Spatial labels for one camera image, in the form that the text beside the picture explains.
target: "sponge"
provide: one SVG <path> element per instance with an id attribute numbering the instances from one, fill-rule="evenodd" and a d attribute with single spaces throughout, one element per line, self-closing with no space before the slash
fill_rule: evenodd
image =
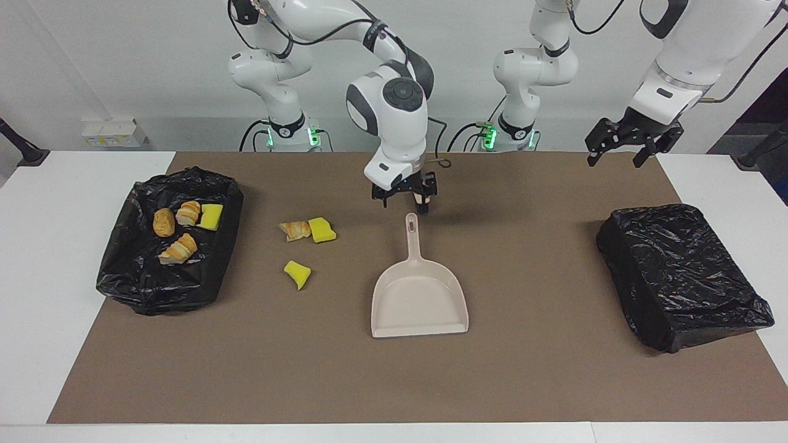
<path id="1" fill-rule="evenodd" d="M 284 267 L 284 272 L 288 273 L 288 275 L 293 279 L 295 284 L 298 286 L 299 291 L 301 288 L 303 288 L 304 284 L 307 283 L 307 279 L 312 274 L 311 269 L 304 265 L 299 265 L 292 260 L 290 260 L 287 266 Z"/>
<path id="2" fill-rule="evenodd" d="M 312 229 L 312 240 L 315 243 L 336 240 L 336 233 L 331 230 L 328 220 L 323 217 L 309 220 L 309 227 Z"/>
<path id="3" fill-rule="evenodd" d="M 197 227 L 215 231 L 219 228 L 219 218 L 221 217 L 222 205 L 206 203 L 203 205 L 203 219 Z"/>

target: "brown mat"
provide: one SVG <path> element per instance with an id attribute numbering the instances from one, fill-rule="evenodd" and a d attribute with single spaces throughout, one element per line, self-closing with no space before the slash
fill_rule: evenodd
<path id="1" fill-rule="evenodd" d="M 657 355 L 629 331 L 594 245 L 617 208 L 677 203 L 632 154 L 459 154 L 439 170 L 422 252 L 465 290 L 463 335 L 374 340 L 377 277 L 406 256 L 412 197 L 384 210 L 368 154 L 179 153 L 246 193 L 219 300 L 146 318 L 107 301 L 50 423 L 788 420 L 788 387 L 754 333 Z M 327 244 L 282 221 L 326 217 Z M 314 268 L 297 292 L 282 268 Z"/>

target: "black trash bag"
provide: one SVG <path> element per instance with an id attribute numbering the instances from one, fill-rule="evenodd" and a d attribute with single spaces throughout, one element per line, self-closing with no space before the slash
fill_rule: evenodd
<path id="1" fill-rule="evenodd" d="M 632 332 L 675 353 L 775 324 L 696 207 L 613 211 L 597 234 Z"/>
<path id="2" fill-rule="evenodd" d="M 184 202 L 223 204 L 217 231 L 181 226 L 159 238 L 154 213 L 168 207 L 177 212 Z M 126 197 L 106 246 L 96 288 L 143 315 L 193 311 L 213 303 L 235 247 L 243 193 L 230 177 L 197 167 L 136 183 Z M 158 255 L 184 233 L 197 252 L 183 265 L 163 266 Z"/>

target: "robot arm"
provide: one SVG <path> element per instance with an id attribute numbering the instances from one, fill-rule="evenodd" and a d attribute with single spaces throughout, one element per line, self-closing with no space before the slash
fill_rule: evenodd
<path id="1" fill-rule="evenodd" d="M 268 110 L 270 139 L 275 151 L 309 151 L 313 148 L 312 124 L 304 113 L 298 92 L 281 83 L 308 73 L 312 53 L 295 47 L 269 23 L 249 0 L 228 0 L 231 18 L 246 30 L 247 49 L 233 55 L 229 71 L 233 81 L 259 95 Z"/>
<path id="2" fill-rule="evenodd" d="M 526 142 L 541 104 L 532 86 L 560 86 L 577 75 L 578 57 L 569 45 L 571 28 L 566 0 L 537 0 L 530 32 L 541 47 L 498 53 L 493 73 L 507 97 L 495 122 L 496 151 L 515 151 Z"/>
<path id="3" fill-rule="evenodd" d="M 668 152 L 684 133 L 678 122 L 722 76 L 728 64 L 755 39 L 782 0 L 669 0 L 663 18 L 646 28 L 663 49 L 645 74 L 624 117 L 603 118 L 585 138 L 589 165 L 623 145 L 643 146 L 637 167 Z"/>
<path id="4" fill-rule="evenodd" d="M 384 62 L 354 81 L 346 94 L 352 120 L 381 139 L 364 173 L 383 192 L 390 192 L 408 177 L 419 174 L 426 151 L 426 100 L 434 82 L 433 71 L 426 60 L 405 46 L 385 23 L 355 0 L 253 3 L 262 16 L 258 33 L 266 42 L 279 39 L 276 50 L 289 51 L 285 60 L 298 48 L 343 39 L 362 43 Z M 298 69 L 301 65 L 310 67 L 310 63 L 298 63 L 288 71 L 291 75 L 285 78 L 279 75 L 277 80 L 309 70 Z"/>

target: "dustpan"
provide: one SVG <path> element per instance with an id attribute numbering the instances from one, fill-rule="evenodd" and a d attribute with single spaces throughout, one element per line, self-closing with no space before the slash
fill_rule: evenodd
<path id="1" fill-rule="evenodd" d="M 403 337 L 468 330 L 468 308 L 457 277 L 424 260 L 418 218 L 405 217 L 408 257 L 377 279 L 372 295 L 372 337 Z"/>

